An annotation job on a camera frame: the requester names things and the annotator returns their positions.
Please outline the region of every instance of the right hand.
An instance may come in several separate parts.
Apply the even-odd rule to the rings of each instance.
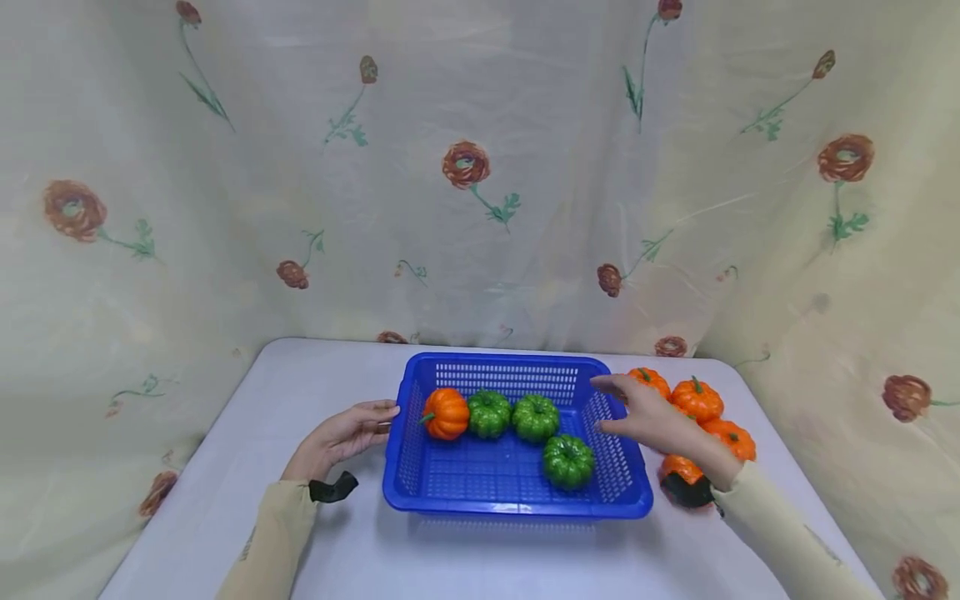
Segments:
[[[599,421],[597,426],[604,433],[630,438],[664,454],[682,456],[689,456],[705,436],[709,437],[696,421],[629,375],[600,375],[593,377],[590,384],[618,398],[629,410],[626,419]]]
[[[600,375],[590,384],[627,405],[626,419],[600,420],[600,431],[625,436],[664,454],[679,454],[697,464],[713,487],[728,492],[743,468],[718,439],[629,375]]]

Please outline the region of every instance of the hand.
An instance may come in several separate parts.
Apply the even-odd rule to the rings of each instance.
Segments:
[[[290,459],[280,479],[323,481],[334,465],[383,444],[400,414],[393,400],[360,402],[320,423]]]
[[[601,420],[600,431],[624,436],[664,454],[680,454],[697,464],[713,487],[727,492],[743,465],[722,442],[678,411],[652,388],[629,375],[601,375],[590,384],[627,405],[626,419]]]

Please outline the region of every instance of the orange pumpkin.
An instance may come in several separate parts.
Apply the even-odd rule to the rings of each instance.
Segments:
[[[663,481],[670,473],[677,473],[691,486],[704,476],[704,472],[693,461],[679,454],[667,454],[663,458],[660,470],[657,471],[657,478]]]
[[[681,381],[674,388],[671,400],[698,423],[720,419],[723,415],[723,400],[709,385],[696,377]]]
[[[430,437],[438,440],[456,440],[467,431],[470,423],[470,409],[460,392],[453,388],[440,388],[426,399],[423,406],[423,419]]]
[[[639,367],[637,369],[630,369],[630,372],[627,374],[643,385],[648,385],[660,392],[660,395],[663,396],[663,399],[670,399],[670,384],[667,383],[666,379],[661,377],[660,374],[653,369]]]
[[[746,429],[731,420],[712,420],[703,424],[704,431],[727,445],[733,456],[741,461],[756,460],[756,444]]]

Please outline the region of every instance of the left hand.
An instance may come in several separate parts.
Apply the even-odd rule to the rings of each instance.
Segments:
[[[399,414],[393,400],[375,400],[330,417],[300,443],[280,479],[323,481],[337,463],[384,444],[390,421]]]

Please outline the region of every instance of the floral curtain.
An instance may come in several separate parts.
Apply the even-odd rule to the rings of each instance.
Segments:
[[[699,347],[890,594],[947,598],[946,0],[2,11],[0,595],[95,596],[299,335]]]

